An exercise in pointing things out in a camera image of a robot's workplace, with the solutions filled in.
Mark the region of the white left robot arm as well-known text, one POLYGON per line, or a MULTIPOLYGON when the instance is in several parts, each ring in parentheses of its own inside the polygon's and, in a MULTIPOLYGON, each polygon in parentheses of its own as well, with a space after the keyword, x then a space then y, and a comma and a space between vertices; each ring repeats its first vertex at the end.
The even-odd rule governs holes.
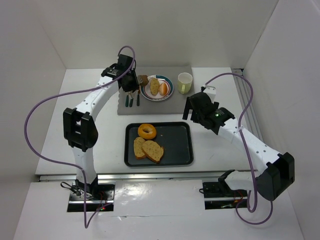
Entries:
POLYGON ((134 92, 139 84, 133 65, 135 60, 120 54, 117 62, 107 67, 88 96, 75 108, 63 111, 63 136, 72 148, 76 170, 75 185, 89 194, 98 190, 98 175, 94 167, 93 147, 98 141, 95 124, 99 112, 120 88, 134 92))

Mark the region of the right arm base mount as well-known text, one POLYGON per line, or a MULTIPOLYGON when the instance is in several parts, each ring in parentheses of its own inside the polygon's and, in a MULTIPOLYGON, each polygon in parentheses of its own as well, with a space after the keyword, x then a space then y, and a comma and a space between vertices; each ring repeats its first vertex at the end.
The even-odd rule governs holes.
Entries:
POLYGON ((204 197, 206 210, 235 209, 247 207, 248 194, 246 190, 231 190, 225 180, 234 170, 228 170, 217 181, 203 182, 198 191, 204 197))

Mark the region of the glossy orange bun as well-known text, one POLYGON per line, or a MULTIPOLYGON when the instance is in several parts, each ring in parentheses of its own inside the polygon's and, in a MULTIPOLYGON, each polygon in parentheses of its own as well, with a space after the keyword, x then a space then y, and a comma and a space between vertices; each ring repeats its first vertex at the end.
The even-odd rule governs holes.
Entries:
POLYGON ((162 82, 160 85, 159 85, 159 90, 158 90, 159 94, 161 96, 165 96, 168 92, 168 86, 165 82, 162 82))

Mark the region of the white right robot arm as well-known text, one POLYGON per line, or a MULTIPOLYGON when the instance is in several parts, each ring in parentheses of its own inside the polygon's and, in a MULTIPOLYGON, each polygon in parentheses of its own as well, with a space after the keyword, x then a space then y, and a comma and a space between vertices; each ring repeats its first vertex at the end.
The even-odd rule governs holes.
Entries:
POLYGON ((235 116, 214 101, 215 95, 214 87, 203 86, 200 92, 186 99, 182 118, 201 124, 250 157, 255 174, 229 170, 218 179, 224 187, 234 191, 257 190, 264 199, 274 201, 295 181, 294 157, 270 148, 238 125, 235 116))

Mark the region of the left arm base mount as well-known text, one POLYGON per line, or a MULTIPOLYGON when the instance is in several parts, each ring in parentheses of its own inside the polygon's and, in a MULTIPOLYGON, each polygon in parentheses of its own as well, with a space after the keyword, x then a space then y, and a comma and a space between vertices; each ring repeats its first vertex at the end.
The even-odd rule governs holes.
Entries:
MULTIPOLYGON (((65 181, 60 186, 69 190, 69 200, 67 206, 68 213, 80 213, 84 211, 84 190, 78 188, 75 183, 69 184, 65 181)), ((86 210, 94 212, 114 211, 115 184, 100 184, 95 193, 86 194, 86 210)))

